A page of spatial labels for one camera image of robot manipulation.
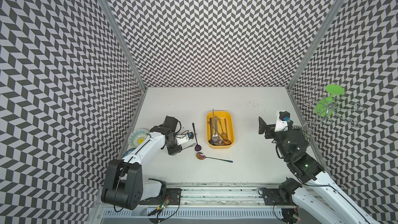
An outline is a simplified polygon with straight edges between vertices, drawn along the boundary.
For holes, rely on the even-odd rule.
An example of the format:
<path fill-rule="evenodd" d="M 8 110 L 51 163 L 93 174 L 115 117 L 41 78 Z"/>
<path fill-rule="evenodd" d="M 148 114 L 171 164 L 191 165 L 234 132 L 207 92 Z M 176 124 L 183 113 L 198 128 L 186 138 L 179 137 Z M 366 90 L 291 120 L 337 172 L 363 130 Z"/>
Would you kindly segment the black handled spoon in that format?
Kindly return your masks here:
<path fill-rule="evenodd" d="M 209 126 L 210 126 L 210 139 L 209 139 L 209 144 L 214 146 L 214 142 L 212 141 L 212 118 L 209 119 Z"/>

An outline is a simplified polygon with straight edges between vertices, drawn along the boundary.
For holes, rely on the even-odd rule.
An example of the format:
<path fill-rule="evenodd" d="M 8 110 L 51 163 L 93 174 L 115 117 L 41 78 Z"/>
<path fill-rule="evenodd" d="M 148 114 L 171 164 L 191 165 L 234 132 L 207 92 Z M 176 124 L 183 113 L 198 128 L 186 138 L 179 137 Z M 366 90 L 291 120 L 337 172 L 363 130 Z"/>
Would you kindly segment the silver long handled spoon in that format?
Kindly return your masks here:
<path fill-rule="evenodd" d="M 212 127 L 212 136 L 211 136 L 211 140 L 212 140 L 214 143 L 218 143 L 218 142 L 220 141 L 220 137 L 219 137 L 219 135 L 218 135 L 217 128 L 216 128 L 216 123 L 217 123 L 217 121 L 216 121 L 216 116 L 215 116 L 214 110 L 212 110 L 212 123 L 213 123 L 213 127 Z"/>

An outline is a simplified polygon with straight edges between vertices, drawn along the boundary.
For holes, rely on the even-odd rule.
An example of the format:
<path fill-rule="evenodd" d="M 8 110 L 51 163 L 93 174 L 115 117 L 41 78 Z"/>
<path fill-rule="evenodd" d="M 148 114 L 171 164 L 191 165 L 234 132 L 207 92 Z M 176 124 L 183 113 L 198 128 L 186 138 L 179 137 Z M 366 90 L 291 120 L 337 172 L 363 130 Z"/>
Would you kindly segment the gold spoon ornate handle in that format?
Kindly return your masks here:
<path fill-rule="evenodd" d="M 222 137 L 223 140 L 226 140 L 228 138 L 228 136 L 227 136 L 227 133 L 223 129 L 221 119 L 220 118 L 217 118 L 217 119 L 218 119 L 218 123 L 219 123 L 219 125 L 221 127 L 221 131 L 222 131 L 221 137 Z"/>

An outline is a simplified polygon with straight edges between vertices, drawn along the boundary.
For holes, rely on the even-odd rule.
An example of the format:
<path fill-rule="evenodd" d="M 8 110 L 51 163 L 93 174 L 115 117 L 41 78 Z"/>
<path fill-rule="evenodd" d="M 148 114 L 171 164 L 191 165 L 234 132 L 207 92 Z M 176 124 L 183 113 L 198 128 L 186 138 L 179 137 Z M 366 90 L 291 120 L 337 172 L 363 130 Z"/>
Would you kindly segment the rose gold long spoon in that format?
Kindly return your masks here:
<path fill-rule="evenodd" d="M 230 146 L 232 143 L 231 143 L 231 141 L 229 140 L 229 136 L 228 136 L 228 122 L 227 122 L 227 119 L 225 118 L 224 119 L 224 124 L 225 124 L 225 128 L 226 128 L 226 130 L 225 130 L 225 138 L 224 138 L 224 143 L 227 145 L 227 146 Z"/>

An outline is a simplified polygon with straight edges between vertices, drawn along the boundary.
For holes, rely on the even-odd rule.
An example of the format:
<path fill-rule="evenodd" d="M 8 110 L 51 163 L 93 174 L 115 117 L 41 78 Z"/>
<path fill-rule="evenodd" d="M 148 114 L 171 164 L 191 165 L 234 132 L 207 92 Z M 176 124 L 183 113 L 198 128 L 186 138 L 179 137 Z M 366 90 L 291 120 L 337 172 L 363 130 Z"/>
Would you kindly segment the yellow plastic storage box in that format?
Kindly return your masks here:
<path fill-rule="evenodd" d="M 215 112 L 215 116 L 217 116 L 218 118 L 221 119 L 221 122 L 222 122 L 222 126 L 223 126 L 224 131 L 226 130 L 225 124 L 224 124 L 224 119 L 225 119 L 225 118 L 227 119 L 227 122 L 228 122 L 228 136 L 229 136 L 229 140 L 231 141 L 232 144 L 231 144 L 230 146 L 227 146 L 227 145 L 224 143 L 223 139 L 221 139 L 218 143 L 214 143 L 214 146 L 210 145 L 209 142 L 208 142 L 208 145 L 209 145 L 211 148 L 213 148 L 213 149 L 227 149 L 227 148 L 230 148 L 230 147 L 232 147 L 232 146 L 234 145 L 234 143 L 235 143 L 235 133 L 234 133 L 234 126 L 233 126 L 233 119 L 232 119 L 232 116 L 231 116 L 231 114 L 230 114 L 229 112 L 227 112 L 227 111 L 214 111 L 214 112 Z M 210 139 L 210 126 L 209 126 L 209 119 L 210 119 L 210 118 L 212 118 L 212 111 L 210 111 L 210 112 L 207 114 L 207 116 L 206 116 L 206 121 L 207 121 L 207 126 L 206 126 L 206 139 L 207 139 L 207 141 L 209 141 L 209 139 Z M 218 124 L 218 129 L 219 129 L 219 133 L 221 134 L 222 131 L 221 131 L 221 127 L 220 127 L 219 124 Z"/>

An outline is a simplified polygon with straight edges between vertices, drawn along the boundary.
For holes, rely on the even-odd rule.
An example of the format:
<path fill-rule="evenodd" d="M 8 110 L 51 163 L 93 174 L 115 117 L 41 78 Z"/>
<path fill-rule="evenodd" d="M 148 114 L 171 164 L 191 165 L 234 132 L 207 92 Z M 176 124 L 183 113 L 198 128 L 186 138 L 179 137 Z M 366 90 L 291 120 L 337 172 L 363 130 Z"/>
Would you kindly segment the gold bowl spoon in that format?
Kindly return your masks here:
<path fill-rule="evenodd" d="M 217 116 L 214 117 L 214 129 L 215 129 L 215 133 L 217 134 L 218 138 L 221 140 L 221 134 L 219 133 L 219 129 L 218 129 L 218 119 Z"/>

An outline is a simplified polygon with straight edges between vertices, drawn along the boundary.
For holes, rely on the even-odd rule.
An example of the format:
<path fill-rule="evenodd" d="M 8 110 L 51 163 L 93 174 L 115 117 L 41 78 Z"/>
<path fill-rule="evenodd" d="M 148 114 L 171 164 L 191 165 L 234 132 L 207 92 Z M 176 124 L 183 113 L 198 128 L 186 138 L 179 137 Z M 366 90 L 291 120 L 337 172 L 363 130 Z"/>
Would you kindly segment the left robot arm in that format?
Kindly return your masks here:
<path fill-rule="evenodd" d="M 139 204 L 161 204 L 166 199 L 166 182 L 144 179 L 145 165 L 158 151 L 167 149 L 170 156 L 180 153 L 182 145 L 193 140 L 195 133 L 176 131 L 181 122 L 165 117 L 161 125 L 150 129 L 142 144 L 121 159 L 112 160 L 105 174 L 101 201 L 112 206 L 134 210 Z"/>

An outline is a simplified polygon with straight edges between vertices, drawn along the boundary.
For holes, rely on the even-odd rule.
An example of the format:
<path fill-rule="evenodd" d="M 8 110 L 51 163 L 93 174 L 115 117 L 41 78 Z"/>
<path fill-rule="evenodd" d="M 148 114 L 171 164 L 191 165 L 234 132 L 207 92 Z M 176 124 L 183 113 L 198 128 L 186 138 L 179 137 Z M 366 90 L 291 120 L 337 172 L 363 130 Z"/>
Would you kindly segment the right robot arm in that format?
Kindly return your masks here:
<path fill-rule="evenodd" d="M 266 205 L 295 205 L 306 210 L 322 224 L 377 223 L 306 152 L 309 142 L 302 128 L 293 124 L 290 113 L 279 112 L 276 124 L 267 124 L 259 118 L 259 134 L 273 141 L 278 158 L 286 163 L 294 176 L 282 182 L 278 190 L 259 190 Z"/>

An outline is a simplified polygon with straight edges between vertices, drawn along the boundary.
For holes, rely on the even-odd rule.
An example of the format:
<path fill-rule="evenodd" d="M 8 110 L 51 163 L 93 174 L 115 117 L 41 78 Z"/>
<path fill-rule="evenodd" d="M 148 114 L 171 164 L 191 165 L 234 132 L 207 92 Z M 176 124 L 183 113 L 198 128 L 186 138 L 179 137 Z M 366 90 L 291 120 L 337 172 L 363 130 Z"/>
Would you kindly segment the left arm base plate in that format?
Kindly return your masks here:
<path fill-rule="evenodd" d="M 168 205 L 179 205 L 181 192 L 181 188 L 167 188 L 162 190 L 158 197 L 143 200 L 139 205 L 161 205 L 165 201 L 168 202 Z"/>

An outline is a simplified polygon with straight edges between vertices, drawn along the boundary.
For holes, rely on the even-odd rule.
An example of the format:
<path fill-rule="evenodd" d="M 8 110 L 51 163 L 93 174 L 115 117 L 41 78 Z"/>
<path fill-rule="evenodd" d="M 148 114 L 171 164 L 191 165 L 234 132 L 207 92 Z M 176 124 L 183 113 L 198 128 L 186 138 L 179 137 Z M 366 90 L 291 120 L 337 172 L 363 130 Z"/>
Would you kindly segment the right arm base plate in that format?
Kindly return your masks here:
<path fill-rule="evenodd" d="M 260 189 L 261 196 L 264 200 L 265 205 L 295 205 L 292 200 L 292 194 L 285 191 L 284 189 Z"/>

